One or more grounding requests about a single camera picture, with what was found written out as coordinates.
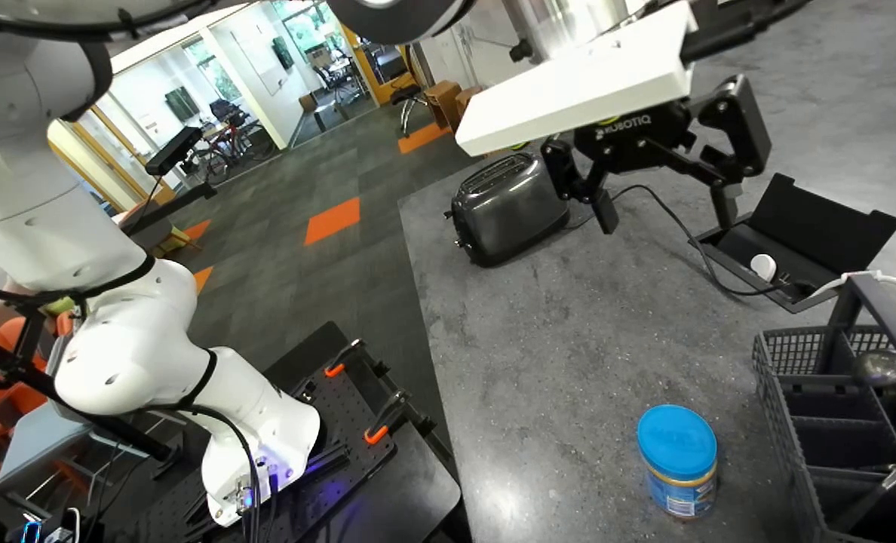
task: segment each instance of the toaster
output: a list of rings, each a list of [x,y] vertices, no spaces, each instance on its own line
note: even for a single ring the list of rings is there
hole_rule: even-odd
[[[475,266],[498,266],[568,226],[571,211],[543,160],[509,155],[463,179],[446,217]]]

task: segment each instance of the black cable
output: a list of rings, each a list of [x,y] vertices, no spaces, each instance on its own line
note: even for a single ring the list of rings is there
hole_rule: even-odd
[[[145,202],[137,205],[137,214],[133,217],[133,224],[137,224],[145,214],[150,214],[148,202],[154,200],[155,186],[162,186],[165,176],[155,176],[155,181],[150,183]]]
[[[83,527],[83,543],[90,543],[90,534],[92,534],[92,527],[104,518],[104,512],[114,508],[114,502],[123,496],[123,490],[126,490],[126,484],[133,480],[133,473],[142,467],[142,463],[137,466],[133,466],[120,480],[117,480],[117,485],[114,485],[114,496],[111,499],[104,499],[104,503],[103,508],[90,508],[90,512],[86,512],[86,527]]]
[[[790,0],[790,4],[782,0],[782,7],[772,7],[772,12],[766,16],[766,25],[774,25],[774,23],[798,12],[801,7],[808,7],[808,0]]]
[[[239,526],[239,538],[246,543],[246,541],[253,541],[249,538],[249,532],[246,532],[246,522],[242,518],[242,526]]]
[[[20,313],[50,305],[57,298],[73,298],[82,309],[82,321],[83,321],[86,318],[83,298],[103,295],[108,289],[117,289],[123,284],[145,279],[154,269],[154,263],[155,261],[150,253],[145,253],[145,261],[133,273],[117,274],[117,279],[86,287],[86,289],[44,289],[44,292],[32,292],[32,295],[0,289],[0,298],[14,305]]]
[[[649,192],[657,210],[685,233],[688,246],[698,253],[705,273],[709,273],[709,280],[723,292],[723,295],[769,295],[769,292],[777,292],[782,287],[769,287],[769,289],[730,289],[720,284],[720,279],[714,274],[714,266],[709,261],[709,253],[698,247],[698,243],[691,235],[691,231],[685,226],[685,222],[649,186],[649,183],[628,183],[620,186],[611,202],[617,202],[625,192],[634,192],[634,191],[642,191]]]
[[[253,485],[253,503],[249,503],[249,522],[253,522],[253,527],[246,527],[246,538],[245,538],[245,541],[249,541],[249,534],[256,534],[260,526],[262,526],[262,518],[260,518],[262,485],[260,485],[260,470],[256,470],[253,450],[246,446],[242,428],[239,428],[229,417],[223,417],[219,410],[210,410],[210,407],[201,407],[201,404],[190,404],[190,407],[155,407],[155,410],[190,410],[190,414],[206,414],[206,417],[210,417],[210,420],[216,420],[216,422],[227,422],[227,427],[231,428],[231,435],[235,435],[235,441],[239,441],[239,446],[242,446],[242,454],[245,454],[245,459],[246,459],[246,477],[249,477],[249,485]]]

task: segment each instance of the gray table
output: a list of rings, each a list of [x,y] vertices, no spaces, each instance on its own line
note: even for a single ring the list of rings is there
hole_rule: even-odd
[[[896,214],[896,4],[814,0],[698,68],[696,90],[735,69],[754,79],[774,135],[772,172]],[[400,222],[474,538],[790,541],[788,477],[747,354],[760,328],[824,322],[829,305],[790,318],[723,298],[644,196],[620,200],[611,239],[573,210],[573,233],[474,269],[443,222],[463,176],[403,200]],[[714,224],[688,179],[639,172],[611,186],[628,181],[657,186],[693,233]],[[743,210],[764,183],[745,183]],[[896,239],[874,266],[896,273]],[[723,490],[696,526],[644,502],[634,427],[662,401],[698,410],[720,437]]]

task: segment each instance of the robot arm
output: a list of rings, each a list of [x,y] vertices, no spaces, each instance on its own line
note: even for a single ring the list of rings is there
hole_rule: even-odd
[[[693,120],[723,133],[730,152],[701,146],[698,156],[691,156],[696,143],[696,133],[691,130]],[[580,176],[573,165],[573,147],[591,160],[587,176]],[[772,140],[745,75],[726,79],[714,94],[696,104],[662,104],[609,124],[580,127],[573,130],[573,143],[553,135],[540,146],[557,196],[587,202],[602,233],[617,226],[611,196],[602,186],[607,176],[655,165],[665,165],[705,183],[717,226],[730,226],[735,222],[735,186],[764,172],[769,152]]]
[[[92,25],[86,16],[108,4],[39,4],[43,19],[82,10],[70,25],[59,23],[73,27],[63,35],[59,25],[24,23],[20,16],[36,19],[24,0],[0,7],[13,10],[0,12],[0,30],[27,36],[75,41],[79,30],[137,25],[136,16]],[[201,459],[209,511],[216,526],[231,526],[256,503],[253,491],[264,502],[304,473],[318,417],[273,390],[235,350],[190,344],[193,274],[148,261],[50,156],[44,127],[86,111],[108,81],[103,47],[0,35],[0,269],[39,301],[49,292],[73,292],[86,309],[54,381],[20,367],[14,378],[92,420],[150,404],[186,410],[210,435]],[[195,414],[219,414],[235,431]],[[246,463],[239,435],[262,466],[260,490],[249,484],[256,466]]]
[[[474,94],[456,143],[478,156],[691,96],[691,64],[735,50],[808,0],[674,0]]]

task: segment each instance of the wire basket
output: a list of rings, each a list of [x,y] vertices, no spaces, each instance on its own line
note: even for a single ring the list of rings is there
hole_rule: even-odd
[[[857,499],[896,463],[896,388],[853,378],[860,354],[896,354],[876,325],[777,328],[754,338],[754,374],[774,443],[790,467],[798,541],[896,541],[896,490],[851,532],[833,532]]]

